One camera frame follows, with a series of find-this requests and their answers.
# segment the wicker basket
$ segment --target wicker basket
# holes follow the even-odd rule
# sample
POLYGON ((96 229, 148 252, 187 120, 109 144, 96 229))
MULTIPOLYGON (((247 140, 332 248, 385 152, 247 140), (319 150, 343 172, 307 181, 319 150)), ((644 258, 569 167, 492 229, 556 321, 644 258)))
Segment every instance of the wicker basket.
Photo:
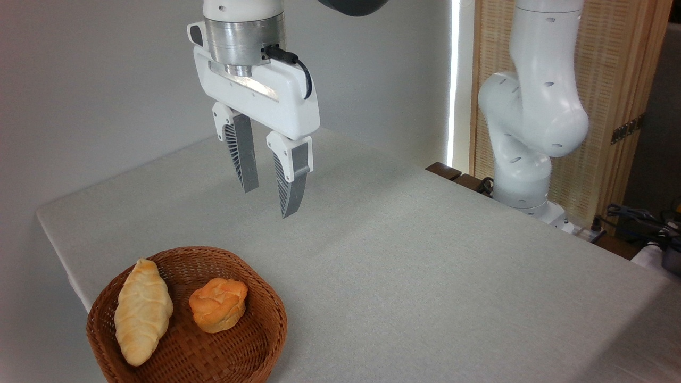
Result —
POLYGON ((168 331, 139 367, 125 362, 116 341, 114 312, 130 266, 101 292, 90 310, 87 335, 107 381, 123 383, 265 382, 286 339, 286 312, 276 292, 229 251, 179 247, 148 258, 168 285, 174 310, 168 331), (215 277, 244 282, 246 312, 229 330, 208 334, 194 323, 189 296, 215 277))

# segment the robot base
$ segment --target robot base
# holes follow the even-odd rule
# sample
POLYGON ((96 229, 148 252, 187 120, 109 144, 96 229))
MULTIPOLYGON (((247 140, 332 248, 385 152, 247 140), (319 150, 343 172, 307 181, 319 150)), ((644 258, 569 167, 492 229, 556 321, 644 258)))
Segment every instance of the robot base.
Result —
POLYGON ((561 229, 564 232, 568 232, 569 234, 573 234, 575 231, 575 226, 568 221, 565 210, 560 207, 559 204, 546 201, 537 207, 516 210, 531 215, 539 221, 561 229))

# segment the elongated bread loaf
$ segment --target elongated bread loaf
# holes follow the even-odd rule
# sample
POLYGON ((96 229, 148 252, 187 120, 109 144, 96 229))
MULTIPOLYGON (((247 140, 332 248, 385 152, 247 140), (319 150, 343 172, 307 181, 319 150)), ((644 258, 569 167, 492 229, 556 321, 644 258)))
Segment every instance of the elongated bread loaf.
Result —
POLYGON ((156 264, 140 258, 118 294, 114 314, 116 340, 130 365, 139 366, 151 357, 168 329, 172 309, 156 264))
POLYGON ((194 322, 207 333, 218 333, 233 327, 246 311, 243 282, 214 278, 189 297, 194 322))

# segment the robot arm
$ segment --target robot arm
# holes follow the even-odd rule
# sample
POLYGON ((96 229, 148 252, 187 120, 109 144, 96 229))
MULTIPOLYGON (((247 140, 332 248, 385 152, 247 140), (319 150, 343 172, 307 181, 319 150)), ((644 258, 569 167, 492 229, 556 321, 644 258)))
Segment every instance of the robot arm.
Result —
POLYGON ((517 73, 480 89, 494 151, 494 199, 569 231, 548 202, 550 157, 577 149, 588 131, 575 83, 574 50, 584 0, 517 0, 510 53, 517 73))
MULTIPOLYGON (((350 16, 365 16, 387 0, 320 0, 350 16)), ((204 20, 187 27, 201 86, 217 102, 215 128, 226 142, 244 192, 258 187, 251 119, 272 129, 276 181, 284 218, 302 201, 313 171, 312 134, 319 127, 309 71, 285 51, 282 0, 204 0, 204 20)))

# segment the gray fabric surface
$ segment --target gray fabric surface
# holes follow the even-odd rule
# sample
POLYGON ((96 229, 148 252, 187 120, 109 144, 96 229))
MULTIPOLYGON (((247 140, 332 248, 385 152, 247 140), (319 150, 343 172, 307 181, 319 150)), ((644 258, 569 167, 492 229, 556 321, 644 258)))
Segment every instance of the gray fabric surface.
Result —
POLYGON ((286 306, 272 382, 681 378, 678 285, 327 130, 282 220, 266 131, 253 131, 248 194, 212 139, 38 211, 86 307, 137 258, 207 245, 286 306))

